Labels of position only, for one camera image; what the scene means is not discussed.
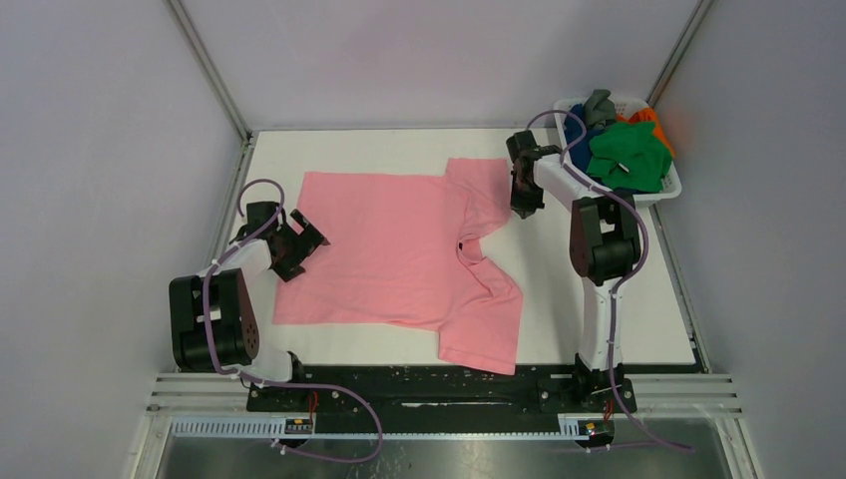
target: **gray floor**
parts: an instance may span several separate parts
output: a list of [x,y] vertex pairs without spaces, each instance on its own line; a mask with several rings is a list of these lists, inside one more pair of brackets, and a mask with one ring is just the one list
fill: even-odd
[[[693,455],[659,447],[606,453],[562,441],[388,441],[376,459],[356,466],[315,461],[270,450],[268,441],[173,438],[160,478],[707,478],[730,477],[716,431],[705,420],[651,421],[661,436],[690,444]],[[616,443],[642,436],[618,421]],[[372,443],[312,441],[312,452],[362,456]]]

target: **pink shirt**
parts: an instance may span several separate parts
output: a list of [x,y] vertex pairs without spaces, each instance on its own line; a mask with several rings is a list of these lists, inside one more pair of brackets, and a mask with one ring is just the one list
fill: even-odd
[[511,216],[509,172],[451,159],[443,177],[307,173],[297,207],[331,245],[279,283],[273,322],[437,331],[441,359],[514,374],[523,295],[479,244]]

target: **orange cloth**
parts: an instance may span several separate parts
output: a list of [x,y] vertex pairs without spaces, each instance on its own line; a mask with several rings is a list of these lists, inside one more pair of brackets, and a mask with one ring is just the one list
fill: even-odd
[[652,134],[656,138],[661,140],[661,142],[669,150],[669,153],[672,155],[672,157],[675,158],[675,150],[669,145],[669,141],[666,139],[666,136],[663,133],[663,129],[660,127],[660,122],[658,121],[658,114],[652,108],[646,107],[632,115],[632,117],[628,120],[622,115],[617,115],[617,121],[626,123],[655,122],[655,129],[652,130]]

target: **white wall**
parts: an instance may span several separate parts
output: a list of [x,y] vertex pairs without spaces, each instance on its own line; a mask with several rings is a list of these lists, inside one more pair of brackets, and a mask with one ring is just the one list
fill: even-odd
[[0,477],[117,477],[238,140],[162,1],[0,6]]
[[842,477],[846,2],[719,1],[658,103],[662,205],[770,478]]
[[645,97],[696,0],[186,0],[254,129],[525,125]]

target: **white table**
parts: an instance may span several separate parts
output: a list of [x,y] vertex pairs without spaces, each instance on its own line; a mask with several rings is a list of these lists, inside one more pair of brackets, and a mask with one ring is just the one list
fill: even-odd
[[[516,130],[364,130],[261,132],[246,180],[270,178],[285,189],[293,210],[305,172],[443,175],[449,158],[508,158],[505,141]],[[548,143],[546,130],[536,130]],[[243,202],[278,200],[256,185]],[[482,239],[482,250],[520,286],[524,295],[517,361],[569,364],[582,331],[582,283],[570,265],[570,214],[548,196],[546,208],[527,220],[516,215]],[[621,309],[625,363],[691,364],[693,353],[672,289],[654,224],[652,249],[632,279]],[[241,225],[235,220],[232,235]],[[437,333],[386,324],[276,325],[262,333],[307,364],[443,364]]]

